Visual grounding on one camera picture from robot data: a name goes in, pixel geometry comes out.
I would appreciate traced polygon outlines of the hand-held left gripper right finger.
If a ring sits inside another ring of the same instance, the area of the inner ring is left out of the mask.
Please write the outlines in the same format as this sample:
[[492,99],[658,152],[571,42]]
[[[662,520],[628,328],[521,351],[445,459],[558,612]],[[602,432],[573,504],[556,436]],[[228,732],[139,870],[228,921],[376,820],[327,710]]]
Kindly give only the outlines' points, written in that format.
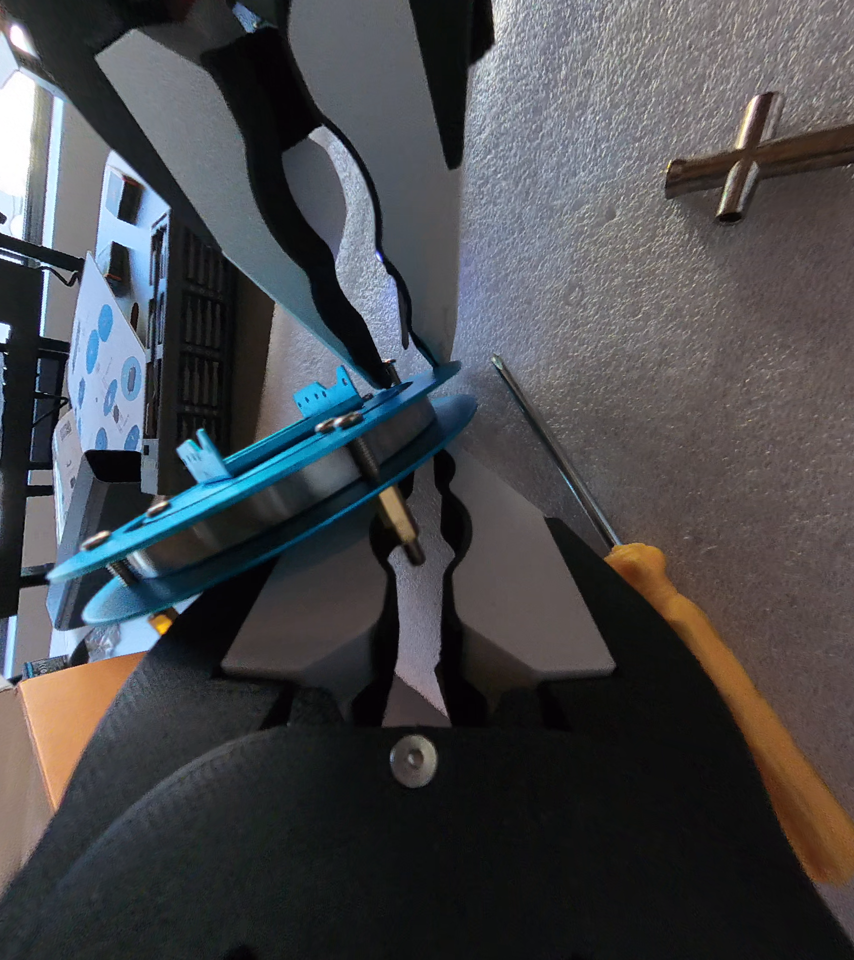
[[544,514],[462,450],[433,458],[443,575],[436,667],[455,726],[484,726],[502,698],[613,674],[613,656]]

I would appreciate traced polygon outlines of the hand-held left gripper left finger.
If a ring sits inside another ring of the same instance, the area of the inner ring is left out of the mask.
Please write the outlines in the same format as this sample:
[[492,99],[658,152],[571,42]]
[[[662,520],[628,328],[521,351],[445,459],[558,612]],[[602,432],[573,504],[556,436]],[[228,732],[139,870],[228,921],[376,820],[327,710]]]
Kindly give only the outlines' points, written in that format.
[[243,679],[328,691],[345,719],[383,724],[399,644],[395,541],[363,505],[277,558],[221,661]]

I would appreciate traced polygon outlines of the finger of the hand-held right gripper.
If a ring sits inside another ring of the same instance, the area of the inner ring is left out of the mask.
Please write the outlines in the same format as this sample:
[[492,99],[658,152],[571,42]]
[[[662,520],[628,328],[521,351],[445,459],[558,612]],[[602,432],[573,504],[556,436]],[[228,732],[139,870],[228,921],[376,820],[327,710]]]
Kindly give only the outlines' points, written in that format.
[[288,39],[313,103],[368,178],[375,248],[406,294],[409,339],[449,362],[461,173],[450,169],[410,2],[294,1]]
[[226,258],[370,384],[390,386],[289,183],[277,112],[253,65],[263,35],[208,50],[197,38],[186,26],[130,30],[97,65]]

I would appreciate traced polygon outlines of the blue round metal turntable base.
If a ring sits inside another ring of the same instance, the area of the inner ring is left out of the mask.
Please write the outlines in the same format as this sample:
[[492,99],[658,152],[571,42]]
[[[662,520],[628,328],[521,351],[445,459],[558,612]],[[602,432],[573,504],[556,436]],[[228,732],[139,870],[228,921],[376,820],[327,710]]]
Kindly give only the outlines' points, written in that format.
[[477,402],[437,396],[461,365],[362,394],[345,366],[292,396],[300,418],[221,454],[198,428],[177,448],[188,486],[77,535],[48,574],[55,615],[98,626],[157,615],[373,508],[469,424]]

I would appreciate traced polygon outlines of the black screwdriver bit case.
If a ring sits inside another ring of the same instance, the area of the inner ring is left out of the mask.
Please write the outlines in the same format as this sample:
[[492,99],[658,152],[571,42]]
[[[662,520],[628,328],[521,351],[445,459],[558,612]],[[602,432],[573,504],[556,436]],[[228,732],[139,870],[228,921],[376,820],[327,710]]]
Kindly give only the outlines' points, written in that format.
[[197,430],[229,450],[239,272],[173,211],[150,234],[141,488],[156,497],[193,485],[177,449]]

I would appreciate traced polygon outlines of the white illustrated instruction sheet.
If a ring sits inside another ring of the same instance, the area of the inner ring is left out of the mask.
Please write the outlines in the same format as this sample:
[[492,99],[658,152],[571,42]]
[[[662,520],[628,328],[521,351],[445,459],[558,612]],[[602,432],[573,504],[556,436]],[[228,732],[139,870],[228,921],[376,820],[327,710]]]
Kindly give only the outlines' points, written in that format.
[[144,439],[145,349],[91,254],[77,295],[66,385],[70,404],[53,429],[54,510],[62,533],[82,453],[140,455]]

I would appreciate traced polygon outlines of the dark rectangular case sleeve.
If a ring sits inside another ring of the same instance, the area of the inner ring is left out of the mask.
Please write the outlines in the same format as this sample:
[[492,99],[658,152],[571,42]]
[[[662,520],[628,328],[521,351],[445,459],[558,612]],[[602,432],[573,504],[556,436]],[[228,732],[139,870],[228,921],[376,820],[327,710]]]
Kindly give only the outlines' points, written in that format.
[[[126,450],[92,450],[81,455],[66,512],[56,562],[75,556],[83,541],[143,514],[153,497],[141,489],[141,454]],[[103,568],[69,582],[52,583],[47,595],[51,625],[67,631],[85,626],[86,604],[111,579]]]

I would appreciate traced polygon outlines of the orange cardboard box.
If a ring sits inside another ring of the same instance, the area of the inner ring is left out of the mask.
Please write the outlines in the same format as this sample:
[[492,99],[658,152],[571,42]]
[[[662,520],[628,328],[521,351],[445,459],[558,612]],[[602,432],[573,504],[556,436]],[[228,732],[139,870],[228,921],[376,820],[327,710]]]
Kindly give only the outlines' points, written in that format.
[[144,653],[115,656],[18,684],[30,745],[56,811],[87,744]]

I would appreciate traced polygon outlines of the white foam mat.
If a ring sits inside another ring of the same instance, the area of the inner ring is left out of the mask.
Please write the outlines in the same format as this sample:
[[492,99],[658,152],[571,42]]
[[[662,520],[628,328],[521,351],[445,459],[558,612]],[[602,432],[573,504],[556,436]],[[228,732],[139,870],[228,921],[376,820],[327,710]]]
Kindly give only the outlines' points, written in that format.
[[[494,2],[461,206],[470,453],[593,534],[500,354],[619,536],[658,546],[854,820],[854,167],[743,222],[668,200],[757,92],[854,122],[854,2]],[[854,881],[822,890],[854,940]]]

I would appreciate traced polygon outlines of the metal cross wrench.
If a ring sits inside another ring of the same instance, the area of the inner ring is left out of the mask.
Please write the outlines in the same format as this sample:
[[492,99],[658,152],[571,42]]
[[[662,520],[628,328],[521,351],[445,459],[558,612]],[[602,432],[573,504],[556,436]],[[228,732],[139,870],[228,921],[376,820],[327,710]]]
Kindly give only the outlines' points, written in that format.
[[731,149],[673,159],[665,174],[664,196],[721,191],[715,219],[743,220],[762,181],[854,165],[854,123],[777,137],[784,105],[779,91],[765,91],[747,103]]

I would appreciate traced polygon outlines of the yellow handled screwdriver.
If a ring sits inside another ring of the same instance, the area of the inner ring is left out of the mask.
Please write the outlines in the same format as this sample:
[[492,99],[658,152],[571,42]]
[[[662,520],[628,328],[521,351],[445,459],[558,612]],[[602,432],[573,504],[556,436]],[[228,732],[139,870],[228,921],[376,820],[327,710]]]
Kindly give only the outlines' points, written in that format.
[[641,542],[626,543],[615,533],[587,483],[506,362],[498,354],[490,360],[608,547],[605,562],[672,627],[719,692],[745,739],[776,818],[805,873],[818,883],[849,883],[854,878],[851,816],[707,615],[674,586],[666,572],[663,552]]

